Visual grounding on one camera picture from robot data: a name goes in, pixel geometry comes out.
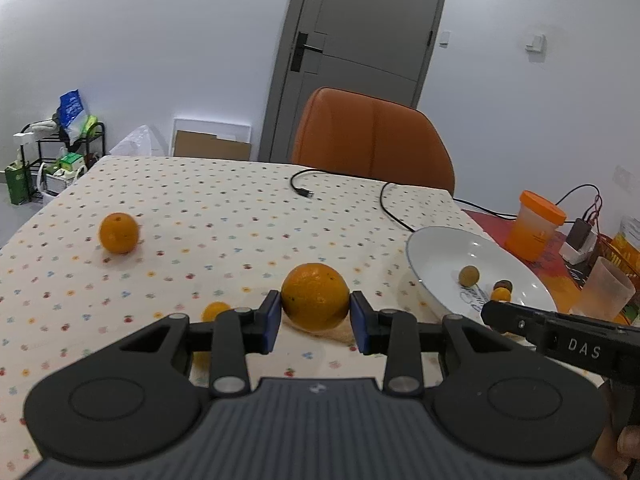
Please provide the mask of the person's right hand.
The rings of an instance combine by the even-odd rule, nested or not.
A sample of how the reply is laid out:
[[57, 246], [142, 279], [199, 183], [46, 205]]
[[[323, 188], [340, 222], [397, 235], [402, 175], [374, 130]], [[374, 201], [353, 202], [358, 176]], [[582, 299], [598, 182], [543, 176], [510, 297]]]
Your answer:
[[627, 471], [631, 464], [639, 463], [639, 426], [616, 428], [618, 401], [607, 379], [600, 385], [599, 392], [608, 407], [608, 422], [591, 457], [612, 478], [627, 479]]

